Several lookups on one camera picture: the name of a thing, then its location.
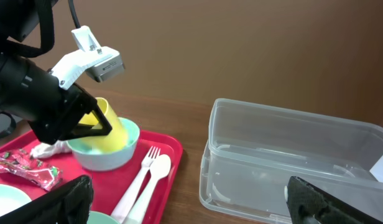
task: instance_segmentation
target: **yellow cup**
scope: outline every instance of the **yellow cup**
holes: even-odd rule
[[[110,153],[120,151],[128,142],[127,131],[123,128],[120,120],[110,107],[107,100],[100,97],[97,97],[96,99],[98,100],[100,110],[109,121],[113,129],[107,136],[85,137],[80,140],[82,140],[86,145],[98,149],[101,152]],[[93,113],[84,115],[79,123],[93,125],[93,129],[102,128]]]

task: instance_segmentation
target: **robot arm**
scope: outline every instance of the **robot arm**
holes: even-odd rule
[[[50,72],[27,57],[48,52],[54,43],[52,6],[57,0],[0,0],[0,113],[28,120],[41,142],[107,135],[111,126],[94,97],[75,84],[85,71],[102,82],[124,70],[118,51],[101,47],[88,27],[72,31],[78,50],[65,55]],[[38,21],[41,48],[19,42]],[[94,113],[102,129],[78,124],[87,113]]]

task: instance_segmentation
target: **plastic storage box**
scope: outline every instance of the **plastic storage box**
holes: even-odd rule
[[[383,179],[383,128],[218,99],[209,129],[200,177],[206,208],[291,223],[284,187],[296,175],[383,222],[377,180]]]

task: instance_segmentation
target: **green plate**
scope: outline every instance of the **green plate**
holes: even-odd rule
[[[22,190],[0,184],[0,217],[29,202],[30,197]]]
[[[90,212],[90,217],[86,224],[119,224],[115,219],[101,212]]]

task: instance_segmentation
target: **red snack wrapper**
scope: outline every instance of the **red snack wrapper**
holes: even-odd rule
[[[26,178],[45,190],[51,190],[62,180],[62,170],[39,159],[23,149],[0,153],[0,173],[12,173]]]

